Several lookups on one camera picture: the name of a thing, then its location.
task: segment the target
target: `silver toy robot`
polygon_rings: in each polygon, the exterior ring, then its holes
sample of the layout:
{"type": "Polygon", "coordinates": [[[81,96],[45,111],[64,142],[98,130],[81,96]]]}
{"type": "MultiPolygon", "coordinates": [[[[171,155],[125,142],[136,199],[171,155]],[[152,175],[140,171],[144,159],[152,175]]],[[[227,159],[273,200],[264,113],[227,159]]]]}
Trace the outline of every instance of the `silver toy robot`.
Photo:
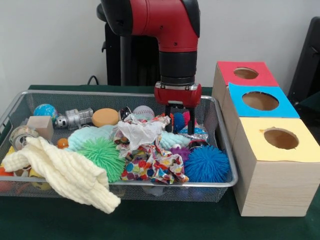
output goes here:
{"type": "Polygon", "coordinates": [[[65,116],[60,115],[56,121],[55,125],[59,129],[64,129],[68,127],[69,130],[76,128],[81,129],[82,125],[92,123],[92,116],[94,111],[91,108],[78,111],[77,109],[72,109],[65,111],[65,116]]]}

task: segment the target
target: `light blue towel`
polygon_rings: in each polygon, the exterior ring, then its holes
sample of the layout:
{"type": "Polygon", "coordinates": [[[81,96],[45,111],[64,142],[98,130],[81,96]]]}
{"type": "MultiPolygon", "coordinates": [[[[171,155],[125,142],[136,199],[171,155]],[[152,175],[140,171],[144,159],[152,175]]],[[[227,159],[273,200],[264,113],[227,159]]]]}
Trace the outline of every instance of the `light blue towel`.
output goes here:
{"type": "Polygon", "coordinates": [[[182,135],[173,134],[167,131],[163,131],[161,134],[160,145],[165,150],[170,150],[170,148],[172,148],[172,146],[175,144],[179,144],[182,148],[184,148],[187,147],[189,143],[190,139],[182,135]]]}
{"type": "Polygon", "coordinates": [[[67,151],[76,152],[82,148],[84,142],[89,139],[95,140],[98,138],[113,138],[113,129],[116,127],[113,125],[105,125],[102,127],[88,126],[74,131],[68,138],[69,147],[65,148],[67,151]]]}

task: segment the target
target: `colorful ball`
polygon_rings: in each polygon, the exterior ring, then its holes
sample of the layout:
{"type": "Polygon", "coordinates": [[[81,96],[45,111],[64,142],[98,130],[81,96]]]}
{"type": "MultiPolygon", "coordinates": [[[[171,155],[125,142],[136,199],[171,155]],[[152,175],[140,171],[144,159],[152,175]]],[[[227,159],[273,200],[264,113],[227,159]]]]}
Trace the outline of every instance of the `colorful ball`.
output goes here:
{"type": "Polygon", "coordinates": [[[37,106],[33,112],[34,116],[50,116],[52,123],[54,124],[56,122],[56,119],[58,118],[58,111],[55,109],[54,106],[50,104],[41,104],[37,106]]]}

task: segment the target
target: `stacked wooden boxes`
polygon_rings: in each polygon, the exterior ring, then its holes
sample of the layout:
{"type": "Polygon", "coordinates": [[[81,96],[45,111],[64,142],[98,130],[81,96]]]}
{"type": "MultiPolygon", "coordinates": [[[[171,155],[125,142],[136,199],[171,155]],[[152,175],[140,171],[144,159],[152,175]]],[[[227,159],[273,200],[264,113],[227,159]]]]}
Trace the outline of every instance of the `stacked wooden boxes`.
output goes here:
{"type": "Polygon", "coordinates": [[[218,62],[212,95],[236,158],[242,216],[305,216],[320,183],[320,146],[263,62],[218,62]]]}

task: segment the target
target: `toy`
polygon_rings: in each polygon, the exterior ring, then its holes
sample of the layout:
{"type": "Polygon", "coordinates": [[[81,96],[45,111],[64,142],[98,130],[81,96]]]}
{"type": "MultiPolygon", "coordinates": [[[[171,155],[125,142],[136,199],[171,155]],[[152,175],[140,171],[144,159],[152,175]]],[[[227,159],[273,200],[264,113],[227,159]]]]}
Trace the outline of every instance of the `toy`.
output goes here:
{"type": "Polygon", "coordinates": [[[144,115],[147,117],[147,120],[151,120],[151,119],[155,118],[154,111],[150,107],[145,106],[145,105],[141,105],[141,106],[136,107],[132,113],[138,114],[138,115],[144,115]]]}
{"type": "Polygon", "coordinates": [[[68,144],[68,139],[66,138],[60,138],[57,142],[57,147],[58,149],[65,149],[65,148],[68,148],[69,147],[69,144],[68,144]]]}
{"type": "Polygon", "coordinates": [[[176,112],[173,118],[174,118],[173,132],[178,133],[186,126],[185,119],[183,114],[180,112],[176,112]]]}
{"type": "Polygon", "coordinates": [[[172,154],[179,154],[182,157],[183,162],[189,159],[190,150],[187,147],[172,147],[170,152],[172,154]]]}
{"type": "MultiPolygon", "coordinates": [[[[184,119],[184,126],[187,126],[190,121],[190,112],[185,111],[182,115],[183,115],[183,119],[184,119]]],[[[195,121],[195,125],[198,125],[197,119],[194,119],[194,121],[195,121]]]]}
{"type": "Polygon", "coordinates": [[[37,106],[33,112],[33,115],[34,116],[50,116],[53,124],[58,118],[58,112],[55,109],[55,107],[46,103],[37,106]]]}
{"type": "Polygon", "coordinates": [[[188,146],[190,141],[191,140],[185,136],[173,134],[167,131],[162,131],[160,146],[165,150],[169,150],[175,144],[179,144],[181,147],[186,147],[188,146]]]}
{"type": "Polygon", "coordinates": [[[96,127],[116,125],[119,122],[118,112],[111,108],[97,110],[92,116],[92,123],[96,127]]]}
{"type": "Polygon", "coordinates": [[[12,131],[9,141],[15,151],[21,150],[27,144],[26,137],[38,138],[39,133],[34,128],[26,125],[18,126],[12,131]]]}
{"type": "Polygon", "coordinates": [[[109,139],[113,137],[113,131],[115,126],[105,125],[102,127],[83,127],[74,131],[68,138],[69,151],[78,151],[81,149],[82,145],[89,139],[95,140],[98,138],[109,139]]]}
{"type": "Polygon", "coordinates": [[[54,135],[54,127],[50,116],[31,116],[26,124],[34,128],[41,137],[51,141],[54,135]]]}
{"type": "Polygon", "coordinates": [[[128,117],[131,114],[131,110],[128,106],[120,109],[118,111],[118,117],[119,117],[119,121],[123,121],[126,119],[126,117],[128,117]]]}
{"type": "Polygon", "coordinates": [[[106,170],[109,183],[120,180],[125,168],[125,159],[119,157],[119,150],[112,140],[104,137],[87,140],[77,151],[92,161],[95,165],[106,170]]]}
{"type": "Polygon", "coordinates": [[[78,111],[77,109],[72,109],[65,111],[65,116],[60,115],[56,121],[55,125],[64,129],[68,127],[69,130],[76,128],[81,129],[82,125],[92,123],[92,116],[94,111],[89,107],[88,109],[78,111]]]}
{"type": "MultiPolygon", "coordinates": [[[[33,170],[32,168],[30,169],[29,177],[44,178],[43,176],[41,176],[39,173],[37,173],[37,172],[36,172],[35,170],[33,170]]],[[[32,182],[32,185],[33,185],[36,189],[40,189],[40,190],[42,190],[42,191],[47,191],[47,190],[51,189],[50,184],[47,183],[47,182],[34,181],[34,182],[32,182]]]]}
{"type": "Polygon", "coordinates": [[[224,183],[230,171],[228,157],[213,146],[198,147],[184,164],[190,182],[224,183]]]}
{"type": "Polygon", "coordinates": [[[202,148],[204,146],[208,146],[209,143],[207,143],[205,140],[198,139],[198,140],[193,140],[189,143],[188,147],[189,150],[192,152],[195,148],[202,148]]]}

